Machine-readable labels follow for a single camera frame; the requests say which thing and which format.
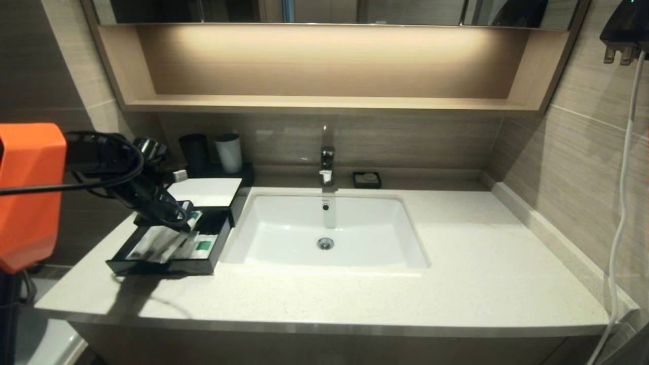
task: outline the wall-mounted device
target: wall-mounted device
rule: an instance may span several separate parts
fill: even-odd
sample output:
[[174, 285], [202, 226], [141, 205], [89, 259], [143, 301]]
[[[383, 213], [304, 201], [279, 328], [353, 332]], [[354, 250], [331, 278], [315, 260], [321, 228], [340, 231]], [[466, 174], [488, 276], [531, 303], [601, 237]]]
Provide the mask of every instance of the wall-mounted device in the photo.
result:
[[628, 66], [640, 51], [649, 51], [649, 0], [623, 0], [609, 19], [600, 39], [606, 44], [605, 64], [620, 51], [620, 64]]

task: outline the white cup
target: white cup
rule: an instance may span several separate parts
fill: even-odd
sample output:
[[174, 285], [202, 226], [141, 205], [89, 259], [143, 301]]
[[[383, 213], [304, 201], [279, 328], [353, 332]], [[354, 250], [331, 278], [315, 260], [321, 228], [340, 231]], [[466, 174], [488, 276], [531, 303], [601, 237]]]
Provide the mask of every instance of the white cup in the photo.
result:
[[214, 138], [216, 150], [219, 152], [219, 159], [226, 173], [237, 173], [241, 171], [241, 138], [238, 134], [221, 134]]

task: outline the cup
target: cup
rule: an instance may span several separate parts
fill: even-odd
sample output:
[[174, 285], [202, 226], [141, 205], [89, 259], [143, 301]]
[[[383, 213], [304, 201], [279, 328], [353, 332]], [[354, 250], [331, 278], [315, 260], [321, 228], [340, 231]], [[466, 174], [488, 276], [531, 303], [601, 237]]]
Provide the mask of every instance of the cup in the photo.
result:
[[214, 138], [216, 150], [219, 152], [219, 159], [226, 173], [237, 173], [241, 171], [241, 138], [238, 134], [221, 134]]
[[202, 171], [210, 165], [210, 152], [205, 134], [188, 134], [180, 137], [178, 142], [189, 169]]

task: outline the black soap dish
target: black soap dish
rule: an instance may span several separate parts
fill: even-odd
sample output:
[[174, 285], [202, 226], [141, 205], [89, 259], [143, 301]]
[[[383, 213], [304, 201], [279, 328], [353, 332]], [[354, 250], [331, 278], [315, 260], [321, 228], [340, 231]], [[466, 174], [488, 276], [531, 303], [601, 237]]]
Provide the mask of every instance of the black soap dish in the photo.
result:
[[381, 176], [378, 172], [355, 172], [353, 179], [357, 189], [381, 189]]

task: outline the white quartz countertop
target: white quartz countertop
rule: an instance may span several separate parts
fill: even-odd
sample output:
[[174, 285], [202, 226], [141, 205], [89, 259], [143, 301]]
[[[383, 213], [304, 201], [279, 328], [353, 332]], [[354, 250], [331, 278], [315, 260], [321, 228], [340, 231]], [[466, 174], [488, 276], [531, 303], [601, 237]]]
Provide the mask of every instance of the white quartz countertop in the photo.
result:
[[[264, 193], [319, 190], [251, 191]], [[86, 323], [280, 333], [575, 336], [601, 333], [608, 322], [599, 302], [491, 192], [338, 194], [400, 196], [430, 267], [219, 262], [209, 276], [125, 279], [115, 277], [105, 260], [135, 230], [131, 216], [36, 307], [50, 317]]]

